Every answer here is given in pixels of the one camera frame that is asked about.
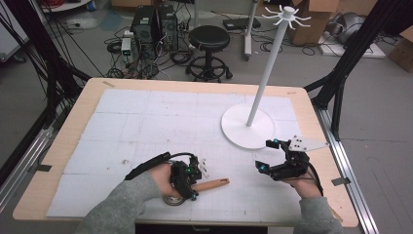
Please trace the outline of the large open cardboard box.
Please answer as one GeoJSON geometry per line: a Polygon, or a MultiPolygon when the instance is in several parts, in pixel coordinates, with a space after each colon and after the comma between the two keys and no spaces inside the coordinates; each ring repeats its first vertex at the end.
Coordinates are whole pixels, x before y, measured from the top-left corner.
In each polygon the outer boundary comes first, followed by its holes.
{"type": "Polygon", "coordinates": [[[291,0],[290,6],[298,10],[297,17],[310,19],[302,25],[294,23],[294,29],[287,30],[290,42],[297,46],[316,45],[338,4],[339,0],[291,0]]]}

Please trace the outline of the metal ladle with wooden handle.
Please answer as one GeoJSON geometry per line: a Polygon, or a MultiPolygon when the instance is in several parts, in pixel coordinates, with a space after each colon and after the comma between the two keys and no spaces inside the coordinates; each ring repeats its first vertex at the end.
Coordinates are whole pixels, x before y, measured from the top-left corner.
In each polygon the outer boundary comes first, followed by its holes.
{"type": "MultiPolygon", "coordinates": [[[[229,184],[230,180],[228,178],[221,178],[221,179],[215,179],[215,180],[210,180],[206,182],[201,182],[198,184],[193,184],[191,186],[191,189],[196,192],[196,196],[199,195],[200,192],[210,190],[213,188],[217,188],[226,184],[229,184]]],[[[164,196],[163,201],[169,205],[169,206],[179,206],[183,204],[186,201],[186,198],[174,198],[170,196],[164,196]]]]}

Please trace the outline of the person's right hand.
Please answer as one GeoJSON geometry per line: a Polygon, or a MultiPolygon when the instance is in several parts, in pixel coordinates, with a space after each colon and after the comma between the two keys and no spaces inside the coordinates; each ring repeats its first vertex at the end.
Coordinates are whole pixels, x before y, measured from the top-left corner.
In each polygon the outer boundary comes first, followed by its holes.
{"type": "Polygon", "coordinates": [[[315,181],[309,175],[289,178],[285,183],[292,186],[302,199],[319,198],[321,196],[315,181]]]}

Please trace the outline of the black metal frame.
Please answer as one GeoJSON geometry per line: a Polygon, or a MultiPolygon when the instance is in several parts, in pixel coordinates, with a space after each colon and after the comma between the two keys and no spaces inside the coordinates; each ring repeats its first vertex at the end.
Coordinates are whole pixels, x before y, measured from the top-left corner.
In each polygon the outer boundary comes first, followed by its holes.
{"type": "Polygon", "coordinates": [[[355,39],[334,68],[326,76],[304,87],[307,92],[320,88],[318,94],[311,99],[312,104],[320,110],[326,110],[334,99],[330,131],[336,140],[340,141],[340,118],[347,78],[383,27],[395,15],[403,14],[401,7],[407,2],[408,0],[377,0],[355,39]]]}
{"type": "Polygon", "coordinates": [[[83,88],[77,83],[75,77],[82,81],[91,79],[90,75],[62,57],[29,0],[0,0],[0,7],[4,5],[8,7],[37,52],[37,56],[35,56],[31,49],[22,42],[22,38],[12,28],[12,25],[2,19],[0,14],[0,23],[28,55],[38,77],[46,81],[47,105],[18,147],[0,168],[0,186],[4,185],[6,180],[11,177],[12,171],[17,167],[34,137],[41,129],[52,125],[52,121],[56,118],[57,105],[64,99],[74,99],[80,95],[83,88]]]}

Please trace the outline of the white grid mat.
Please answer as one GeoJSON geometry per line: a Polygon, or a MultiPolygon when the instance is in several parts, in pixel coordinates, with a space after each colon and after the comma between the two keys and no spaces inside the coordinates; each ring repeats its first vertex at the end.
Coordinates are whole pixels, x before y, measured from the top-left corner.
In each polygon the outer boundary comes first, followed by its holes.
{"type": "Polygon", "coordinates": [[[221,117],[253,98],[237,94],[105,91],[60,178],[49,217],[83,217],[137,165],[166,151],[177,160],[197,155],[206,179],[228,184],[194,201],[146,204],[145,221],[280,223],[300,216],[299,197],[283,182],[257,172],[258,161],[283,162],[281,150],[245,150],[222,133],[221,117]]]}

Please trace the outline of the small cardboard box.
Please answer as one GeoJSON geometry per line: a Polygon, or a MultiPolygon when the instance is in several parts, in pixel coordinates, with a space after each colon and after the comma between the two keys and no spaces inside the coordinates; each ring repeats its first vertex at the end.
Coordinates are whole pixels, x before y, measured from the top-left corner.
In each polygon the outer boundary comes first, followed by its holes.
{"type": "Polygon", "coordinates": [[[413,24],[400,33],[401,39],[389,54],[389,59],[413,73],[413,24]]]}

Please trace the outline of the small white device green display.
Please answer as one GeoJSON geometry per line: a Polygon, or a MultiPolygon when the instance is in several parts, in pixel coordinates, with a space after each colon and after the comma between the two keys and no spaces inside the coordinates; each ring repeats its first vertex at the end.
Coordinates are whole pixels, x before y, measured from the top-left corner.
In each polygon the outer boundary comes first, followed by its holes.
{"type": "Polygon", "coordinates": [[[122,52],[122,55],[123,55],[124,63],[125,64],[132,63],[131,38],[123,38],[122,39],[121,52],[122,52]]]}

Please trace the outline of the person's left hand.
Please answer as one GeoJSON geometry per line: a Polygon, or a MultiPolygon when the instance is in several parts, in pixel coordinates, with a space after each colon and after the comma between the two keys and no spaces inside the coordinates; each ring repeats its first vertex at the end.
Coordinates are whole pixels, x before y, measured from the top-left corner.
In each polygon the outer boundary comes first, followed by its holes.
{"type": "Polygon", "coordinates": [[[149,170],[163,196],[180,198],[181,195],[170,183],[171,164],[161,164],[149,170]]]}

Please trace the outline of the white hook stand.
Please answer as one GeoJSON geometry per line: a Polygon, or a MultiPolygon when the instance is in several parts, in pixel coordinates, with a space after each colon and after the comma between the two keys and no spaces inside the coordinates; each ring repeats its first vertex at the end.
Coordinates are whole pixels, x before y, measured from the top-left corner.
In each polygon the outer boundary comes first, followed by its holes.
{"type": "Polygon", "coordinates": [[[310,17],[298,17],[299,10],[290,6],[280,7],[278,12],[271,11],[268,8],[266,8],[266,11],[269,16],[263,15],[263,18],[277,19],[275,26],[278,29],[254,101],[252,104],[238,104],[228,108],[221,118],[221,130],[224,136],[244,149],[261,149],[265,146],[265,141],[275,135],[274,121],[268,113],[259,108],[259,105],[286,30],[288,28],[294,29],[294,23],[302,27],[308,27],[308,24],[303,24],[303,21],[310,19],[310,17]]]}

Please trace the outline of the black round stool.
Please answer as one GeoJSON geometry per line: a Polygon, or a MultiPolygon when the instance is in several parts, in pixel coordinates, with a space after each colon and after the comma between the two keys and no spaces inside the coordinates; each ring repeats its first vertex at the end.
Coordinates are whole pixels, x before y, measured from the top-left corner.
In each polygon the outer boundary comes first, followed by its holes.
{"type": "Polygon", "coordinates": [[[189,42],[196,49],[205,52],[202,57],[193,58],[185,68],[185,73],[192,75],[194,81],[216,80],[220,83],[221,76],[227,79],[233,77],[226,63],[213,55],[230,44],[230,35],[226,30],[215,25],[201,25],[189,33],[189,42]]]}

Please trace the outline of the black computer tower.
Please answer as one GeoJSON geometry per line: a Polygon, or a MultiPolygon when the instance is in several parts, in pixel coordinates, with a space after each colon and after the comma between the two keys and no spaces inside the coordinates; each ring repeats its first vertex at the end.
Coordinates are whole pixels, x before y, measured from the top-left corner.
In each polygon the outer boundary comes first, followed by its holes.
{"type": "Polygon", "coordinates": [[[156,15],[154,6],[138,6],[131,24],[139,54],[144,59],[155,57],[156,15]]]}
{"type": "Polygon", "coordinates": [[[161,39],[166,51],[176,51],[178,48],[177,17],[171,4],[160,4],[158,16],[161,29],[161,39]]]}

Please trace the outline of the white floor stand pole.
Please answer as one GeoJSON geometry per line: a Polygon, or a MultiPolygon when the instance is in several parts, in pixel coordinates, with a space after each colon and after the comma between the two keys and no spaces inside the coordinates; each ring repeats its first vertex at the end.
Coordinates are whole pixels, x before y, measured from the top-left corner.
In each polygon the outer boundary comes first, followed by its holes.
{"type": "Polygon", "coordinates": [[[254,23],[257,7],[258,7],[258,0],[252,0],[249,15],[248,15],[248,20],[247,20],[247,27],[246,27],[246,31],[244,32],[244,59],[246,61],[249,61],[252,55],[251,31],[253,28],[253,23],[254,23]]]}

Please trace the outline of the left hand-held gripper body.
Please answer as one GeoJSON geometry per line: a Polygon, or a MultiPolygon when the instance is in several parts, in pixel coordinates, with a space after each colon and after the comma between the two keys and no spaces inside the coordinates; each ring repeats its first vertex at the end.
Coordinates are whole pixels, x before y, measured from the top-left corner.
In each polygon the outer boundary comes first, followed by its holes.
{"type": "Polygon", "coordinates": [[[173,187],[183,197],[186,191],[192,191],[191,186],[196,184],[199,179],[207,175],[206,168],[199,163],[197,167],[193,167],[183,161],[173,162],[171,165],[170,181],[173,187]]]}

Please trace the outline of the aluminium rail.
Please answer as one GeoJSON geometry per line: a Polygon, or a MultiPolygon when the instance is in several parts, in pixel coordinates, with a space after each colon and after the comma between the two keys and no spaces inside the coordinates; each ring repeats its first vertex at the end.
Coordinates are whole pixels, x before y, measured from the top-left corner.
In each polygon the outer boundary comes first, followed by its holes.
{"type": "Polygon", "coordinates": [[[357,214],[358,224],[362,228],[364,234],[380,234],[372,213],[362,194],[344,145],[340,140],[335,138],[333,132],[330,130],[332,126],[332,118],[330,117],[330,114],[327,110],[320,110],[317,107],[315,107],[315,113],[319,118],[319,123],[323,129],[324,135],[330,144],[332,156],[338,167],[340,178],[343,180],[343,185],[346,187],[347,193],[350,196],[352,205],[357,214]]]}
{"type": "Polygon", "coordinates": [[[17,165],[0,186],[0,214],[11,201],[13,194],[18,190],[24,178],[29,174],[35,162],[47,152],[47,147],[54,139],[54,130],[41,129],[40,132],[28,140],[28,146],[22,150],[22,157],[17,165]]]}

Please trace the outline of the grey rounded device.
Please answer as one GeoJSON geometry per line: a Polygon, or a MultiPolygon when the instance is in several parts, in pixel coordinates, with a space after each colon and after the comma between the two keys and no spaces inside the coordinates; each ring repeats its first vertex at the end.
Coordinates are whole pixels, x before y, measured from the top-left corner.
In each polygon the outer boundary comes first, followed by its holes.
{"type": "Polygon", "coordinates": [[[364,23],[364,18],[356,13],[338,13],[327,25],[329,33],[341,44],[346,44],[364,23]]]}

